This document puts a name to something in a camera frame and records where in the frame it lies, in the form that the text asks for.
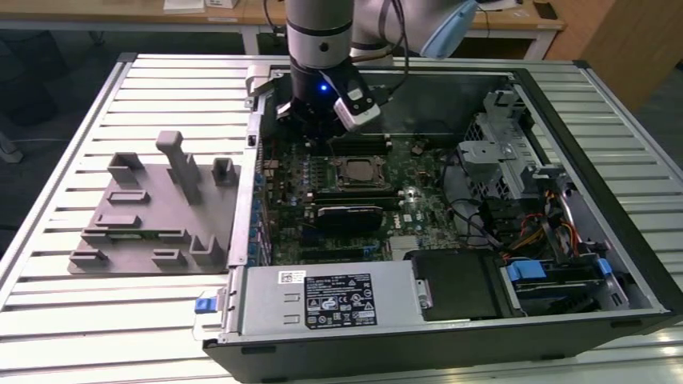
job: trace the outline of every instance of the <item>blue latch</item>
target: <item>blue latch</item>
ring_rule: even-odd
[[[611,265],[605,258],[597,259],[597,266],[600,267],[600,272],[604,277],[611,274]]]
[[[544,278],[545,271],[543,269],[541,262],[536,260],[524,260],[513,262],[505,267],[508,271],[509,280],[512,282],[523,278]]]
[[[213,314],[217,312],[217,298],[197,298],[194,300],[196,314]]]

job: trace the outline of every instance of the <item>slotted metal surface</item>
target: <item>slotted metal surface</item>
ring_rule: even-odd
[[[132,64],[117,65],[0,265],[2,383],[233,382],[204,356],[190,333],[194,297],[220,287],[225,276],[84,277],[70,276],[66,265],[109,182],[105,167],[113,152],[134,151],[144,162],[165,163],[153,140],[160,130],[173,129],[182,132],[182,148],[196,154],[197,163],[210,164],[216,155],[240,162],[237,140],[248,120],[244,75],[257,62],[287,64],[285,58],[273,57],[140,55]],[[473,69],[524,66],[531,71],[683,284],[680,176],[641,128],[605,100],[589,73],[567,62],[415,60],[413,64]],[[539,142],[549,159],[556,159],[543,136]],[[212,320],[209,326],[220,321],[217,316]],[[491,377],[505,383],[680,382],[681,356],[683,329],[673,327],[615,340],[564,360],[324,382],[461,382]]]

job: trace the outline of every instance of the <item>power supply label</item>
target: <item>power supply label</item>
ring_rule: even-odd
[[[376,325],[371,274],[305,277],[304,284],[311,330]]]

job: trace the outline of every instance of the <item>cpu socket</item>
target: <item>cpu socket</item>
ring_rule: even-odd
[[[391,189],[381,172],[384,160],[377,156],[336,158],[332,165],[336,167],[339,190]]]

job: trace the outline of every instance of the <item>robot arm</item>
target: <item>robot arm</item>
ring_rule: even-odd
[[[448,57],[472,24],[475,0],[403,0],[408,48]],[[311,139],[337,120],[347,131],[379,117],[380,109],[349,52],[399,43],[401,25],[392,0],[287,0],[292,113]]]

